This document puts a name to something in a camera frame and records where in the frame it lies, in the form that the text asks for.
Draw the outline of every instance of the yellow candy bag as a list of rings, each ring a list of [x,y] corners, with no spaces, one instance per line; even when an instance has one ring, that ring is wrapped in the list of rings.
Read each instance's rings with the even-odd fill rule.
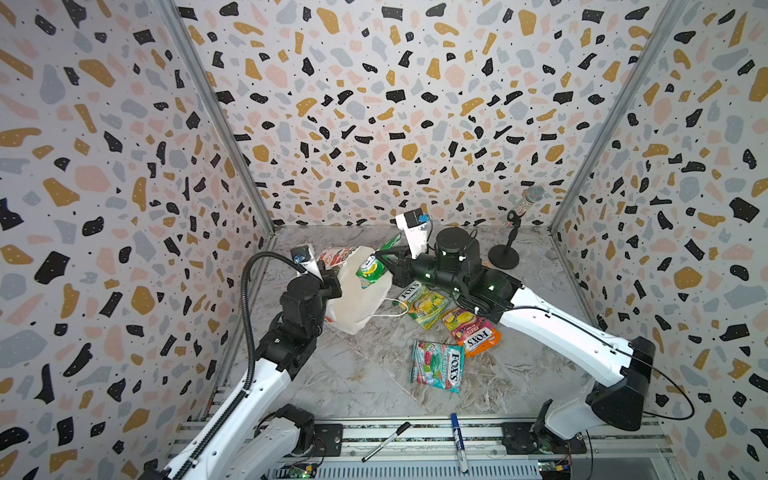
[[[419,281],[408,285],[397,299],[408,305],[408,314],[424,330],[432,326],[451,305],[450,300],[430,290]],[[399,302],[392,302],[392,304],[400,305]]]

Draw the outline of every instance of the red snack bag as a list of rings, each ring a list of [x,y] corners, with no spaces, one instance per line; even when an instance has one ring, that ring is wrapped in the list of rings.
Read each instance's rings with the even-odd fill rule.
[[[464,355],[469,358],[497,345],[501,333],[493,323],[476,316],[463,308],[453,308],[443,313],[442,321],[450,330],[456,342],[464,346]]]

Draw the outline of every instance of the white plastic bag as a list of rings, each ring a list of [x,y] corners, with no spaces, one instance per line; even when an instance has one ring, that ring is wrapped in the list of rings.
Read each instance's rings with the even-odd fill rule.
[[[362,288],[357,269],[375,250],[371,247],[326,248],[318,257],[327,269],[336,269],[341,298],[328,300],[326,321],[331,327],[354,335],[371,320],[392,286],[392,273],[386,272],[373,285]]]

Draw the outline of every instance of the wall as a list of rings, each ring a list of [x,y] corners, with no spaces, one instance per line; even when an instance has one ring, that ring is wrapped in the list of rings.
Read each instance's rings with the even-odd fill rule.
[[[0,477],[136,478],[210,398],[262,233],[151,4],[0,13]]]
[[[549,223],[661,0],[180,0],[276,224]]]
[[[694,401],[663,423],[688,478],[768,470],[766,7],[691,3],[557,232],[601,325]],[[647,408],[690,411],[663,379]]]

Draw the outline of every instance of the table surface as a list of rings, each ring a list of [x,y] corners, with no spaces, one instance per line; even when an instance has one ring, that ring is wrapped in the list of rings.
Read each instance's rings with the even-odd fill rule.
[[[435,226],[435,234],[443,227]],[[505,243],[506,227],[477,227],[481,255]],[[278,230],[275,251],[311,243],[316,252],[327,247],[380,247],[397,234],[392,227],[285,227]],[[585,318],[578,299],[544,229],[522,228],[514,243],[520,264],[507,270],[539,296],[578,318]],[[295,272],[270,260],[264,274],[251,322],[255,338],[266,332],[280,311],[280,295]],[[393,287],[389,297],[402,289]],[[378,313],[399,313],[385,301]],[[286,403],[317,417],[381,417],[392,415],[509,414],[536,416],[541,404],[578,388],[587,381],[584,371],[537,340],[503,326],[502,340],[493,348],[465,360],[460,393],[410,382],[412,347],[417,339],[455,343],[440,322],[424,330],[409,316],[374,317],[356,335],[328,326],[318,338],[317,350],[290,387],[268,412]],[[244,340],[237,347],[226,384],[245,373]]]

